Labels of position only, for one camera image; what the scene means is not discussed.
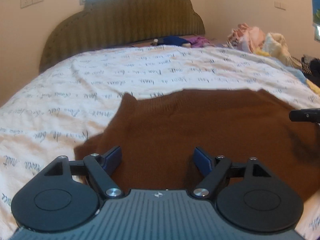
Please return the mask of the blue garment by headboard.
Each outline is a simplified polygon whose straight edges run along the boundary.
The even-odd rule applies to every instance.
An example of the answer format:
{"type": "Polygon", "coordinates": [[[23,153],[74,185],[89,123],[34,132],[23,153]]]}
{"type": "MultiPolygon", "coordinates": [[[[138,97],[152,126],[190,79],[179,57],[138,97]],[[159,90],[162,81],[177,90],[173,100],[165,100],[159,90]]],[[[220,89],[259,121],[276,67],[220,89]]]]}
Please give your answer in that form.
{"type": "Polygon", "coordinates": [[[191,47],[191,43],[188,40],[180,38],[178,36],[167,36],[159,38],[157,44],[179,47],[191,47]]]}

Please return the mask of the floral blue curtain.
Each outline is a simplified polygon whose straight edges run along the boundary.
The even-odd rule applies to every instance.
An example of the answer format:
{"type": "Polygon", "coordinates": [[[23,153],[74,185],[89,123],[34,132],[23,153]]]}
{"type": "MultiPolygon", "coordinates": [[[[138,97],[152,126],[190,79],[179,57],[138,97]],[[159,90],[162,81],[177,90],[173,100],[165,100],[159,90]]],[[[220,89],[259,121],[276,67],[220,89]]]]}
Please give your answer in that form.
{"type": "Polygon", "coordinates": [[[315,28],[315,40],[319,41],[319,0],[312,0],[312,17],[315,28]]]}

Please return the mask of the white wall switch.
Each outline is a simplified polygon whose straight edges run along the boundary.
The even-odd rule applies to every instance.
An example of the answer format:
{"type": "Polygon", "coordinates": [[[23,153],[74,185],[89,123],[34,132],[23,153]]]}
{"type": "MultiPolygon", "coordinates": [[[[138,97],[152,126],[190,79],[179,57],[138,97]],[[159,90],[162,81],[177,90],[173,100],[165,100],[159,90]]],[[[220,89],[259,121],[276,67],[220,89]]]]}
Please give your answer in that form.
{"type": "Polygon", "coordinates": [[[281,10],[286,10],[286,4],[274,1],[274,7],[281,10]]]}

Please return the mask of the olive green padded headboard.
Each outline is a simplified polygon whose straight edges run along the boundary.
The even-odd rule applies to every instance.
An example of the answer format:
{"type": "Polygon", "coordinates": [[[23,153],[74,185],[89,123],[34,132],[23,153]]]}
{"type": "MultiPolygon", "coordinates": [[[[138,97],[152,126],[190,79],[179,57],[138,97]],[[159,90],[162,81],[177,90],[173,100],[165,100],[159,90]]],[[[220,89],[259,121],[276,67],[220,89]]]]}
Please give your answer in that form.
{"type": "Polygon", "coordinates": [[[191,0],[87,0],[62,21],[44,46],[39,72],[86,51],[170,35],[204,35],[191,0]]]}

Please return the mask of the purple garment by headboard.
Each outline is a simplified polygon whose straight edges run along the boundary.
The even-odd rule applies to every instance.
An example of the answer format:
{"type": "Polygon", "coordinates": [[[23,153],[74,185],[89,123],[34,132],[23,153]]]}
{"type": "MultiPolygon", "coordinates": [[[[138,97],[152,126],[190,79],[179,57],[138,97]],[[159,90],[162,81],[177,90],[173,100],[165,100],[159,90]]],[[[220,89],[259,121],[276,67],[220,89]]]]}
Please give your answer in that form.
{"type": "Polygon", "coordinates": [[[193,36],[185,38],[190,44],[191,48],[204,48],[208,46],[214,46],[210,40],[206,39],[203,36],[193,36]]]}

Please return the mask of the white script-print bedspread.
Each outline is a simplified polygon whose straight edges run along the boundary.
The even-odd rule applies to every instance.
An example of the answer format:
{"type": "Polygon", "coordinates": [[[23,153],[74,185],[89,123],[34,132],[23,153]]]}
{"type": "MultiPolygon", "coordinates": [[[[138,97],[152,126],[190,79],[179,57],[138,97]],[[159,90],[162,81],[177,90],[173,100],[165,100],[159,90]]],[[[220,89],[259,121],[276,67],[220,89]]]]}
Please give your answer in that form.
{"type": "Polygon", "coordinates": [[[182,89],[264,89],[295,108],[319,96],[278,60],[227,48],[158,46],[89,51],[70,57],[1,107],[1,239],[17,225],[16,192],[60,155],[101,133],[124,93],[137,99],[182,89]]]}

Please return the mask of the pile of pastel clothes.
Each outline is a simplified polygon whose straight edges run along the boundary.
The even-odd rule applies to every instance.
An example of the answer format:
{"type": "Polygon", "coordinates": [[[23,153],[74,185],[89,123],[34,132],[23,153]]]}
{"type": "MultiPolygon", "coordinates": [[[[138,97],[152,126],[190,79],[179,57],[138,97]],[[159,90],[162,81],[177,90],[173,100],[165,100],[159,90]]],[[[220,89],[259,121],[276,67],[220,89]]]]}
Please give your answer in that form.
{"type": "Polygon", "coordinates": [[[302,64],[290,54],[285,37],[280,33],[265,34],[259,27],[242,23],[232,30],[226,44],[229,48],[273,57],[285,66],[302,69],[302,64]]]}

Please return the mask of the light blue blanket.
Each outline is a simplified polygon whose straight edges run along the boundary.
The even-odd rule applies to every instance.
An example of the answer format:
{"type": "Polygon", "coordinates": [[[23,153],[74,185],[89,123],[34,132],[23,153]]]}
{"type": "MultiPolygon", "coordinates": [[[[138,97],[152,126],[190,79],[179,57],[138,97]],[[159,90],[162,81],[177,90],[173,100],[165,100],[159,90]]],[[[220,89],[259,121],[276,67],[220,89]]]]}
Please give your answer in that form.
{"type": "Polygon", "coordinates": [[[280,61],[282,67],[294,75],[301,83],[307,85],[307,78],[304,76],[302,72],[302,65],[297,62],[296,60],[287,60],[287,61],[280,61]]]}

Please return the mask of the brown knit sweater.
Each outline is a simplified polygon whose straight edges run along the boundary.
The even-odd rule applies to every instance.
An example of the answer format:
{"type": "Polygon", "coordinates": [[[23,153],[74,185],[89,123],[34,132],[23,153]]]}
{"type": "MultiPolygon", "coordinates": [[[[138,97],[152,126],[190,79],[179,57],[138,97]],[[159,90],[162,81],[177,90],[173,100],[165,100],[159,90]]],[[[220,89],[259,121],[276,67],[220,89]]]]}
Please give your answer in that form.
{"type": "Polygon", "coordinates": [[[193,189],[200,147],[244,163],[258,158],[303,200],[319,189],[319,126],[289,119],[291,106],[259,90],[182,90],[137,100],[125,94],[103,133],[74,150],[78,160],[119,146],[113,174],[129,189],[193,189]]]}

